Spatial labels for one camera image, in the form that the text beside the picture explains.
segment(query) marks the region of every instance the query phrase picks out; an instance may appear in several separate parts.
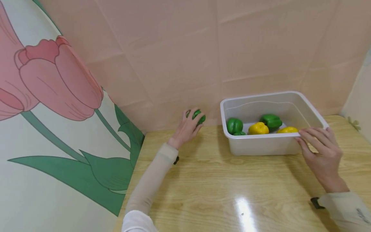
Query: pink wallpaper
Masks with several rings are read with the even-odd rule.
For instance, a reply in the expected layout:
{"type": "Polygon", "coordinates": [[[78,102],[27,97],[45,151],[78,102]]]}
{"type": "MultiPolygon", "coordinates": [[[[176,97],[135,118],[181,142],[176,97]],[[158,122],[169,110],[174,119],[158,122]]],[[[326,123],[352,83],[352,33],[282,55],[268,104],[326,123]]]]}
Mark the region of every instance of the pink wallpaper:
{"type": "Polygon", "coordinates": [[[371,44],[370,0],[40,0],[114,102],[144,131],[229,97],[304,93],[343,107],[371,44]]]}

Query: right hand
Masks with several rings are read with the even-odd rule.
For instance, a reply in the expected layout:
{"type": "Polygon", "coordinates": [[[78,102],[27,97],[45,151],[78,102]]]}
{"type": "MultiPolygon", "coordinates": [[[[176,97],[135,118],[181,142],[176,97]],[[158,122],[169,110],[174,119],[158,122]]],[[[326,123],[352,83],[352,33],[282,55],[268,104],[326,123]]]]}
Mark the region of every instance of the right hand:
{"type": "Polygon", "coordinates": [[[308,128],[300,130],[299,134],[318,151],[318,153],[312,152],[304,139],[295,138],[302,149],[306,164],[325,191],[348,192],[349,188],[338,173],[343,152],[336,142],[334,132],[329,127],[327,129],[308,128]]]}
{"type": "Polygon", "coordinates": [[[201,129],[203,124],[197,125],[198,121],[204,113],[199,113],[194,119],[192,115],[199,110],[199,108],[193,108],[191,110],[183,111],[180,124],[175,131],[174,135],[169,139],[167,144],[179,150],[179,148],[187,141],[190,141],[192,138],[196,137],[198,131],[201,129]]]}

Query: plastic bin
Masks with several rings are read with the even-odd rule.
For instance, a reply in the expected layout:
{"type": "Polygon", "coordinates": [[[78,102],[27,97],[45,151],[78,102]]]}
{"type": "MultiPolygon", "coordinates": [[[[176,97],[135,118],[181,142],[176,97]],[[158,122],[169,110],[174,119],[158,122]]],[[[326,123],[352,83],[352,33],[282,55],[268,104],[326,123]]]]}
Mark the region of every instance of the plastic bin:
{"type": "Polygon", "coordinates": [[[265,156],[298,154],[300,146],[295,137],[299,133],[276,132],[262,135],[234,136],[227,131],[227,120],[238,118],[243,122],[243,131],[247,133],[252,124],[259,122],[263,114],[278,115],[283,125],[298,130],[307,127],[327,128],[328,124],[308,99],[296,91],[261,94],[240,98],[228,98],[220,103],[223,131],[229,139],[229,147],[236,156],[265,156]]]}

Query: yellow bell pepper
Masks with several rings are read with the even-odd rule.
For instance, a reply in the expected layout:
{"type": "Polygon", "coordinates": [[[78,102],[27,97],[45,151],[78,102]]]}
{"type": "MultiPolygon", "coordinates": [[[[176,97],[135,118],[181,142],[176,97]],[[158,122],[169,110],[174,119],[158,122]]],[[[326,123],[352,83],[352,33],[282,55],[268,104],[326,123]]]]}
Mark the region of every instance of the yellow bell pepper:
{"type": "Polygon", "coordinates": [[[258,122],[251,127],[249,127],[249,134],[254,135],[254,134],[268,134],[269,129],[268,127],[263,123],[263,122],[258,122]]]}
{"type": "Polygon", "coordinates": [[[277,131],[278,133],[296,133],[298,130],[295,127],[285,127],[277,131]]]}

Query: white sleeve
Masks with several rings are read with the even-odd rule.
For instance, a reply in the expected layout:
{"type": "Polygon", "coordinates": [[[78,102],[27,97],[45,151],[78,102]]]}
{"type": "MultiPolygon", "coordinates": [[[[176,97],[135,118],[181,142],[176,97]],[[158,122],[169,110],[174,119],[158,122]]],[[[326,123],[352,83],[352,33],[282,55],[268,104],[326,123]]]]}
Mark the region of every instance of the white sleeve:
{"type": "Polygon", "coordinates": [[[166,143],[162,145],[131,193],[126,205],[126,213],[139,210],[148,215],[153,199],[177,156],[178,150],[166,143]]]}
{"type": "Polygon", "coordinates": [[[318,202],[328,210],[341,231],[371,231],[371,213],[354,192],[327,193],[318,202]]]}
{"type": "Polygon", "coordinates": [[[121,232],[158,232],[152,219],[145,213],[133,210],[123,220],[121,232]]]}

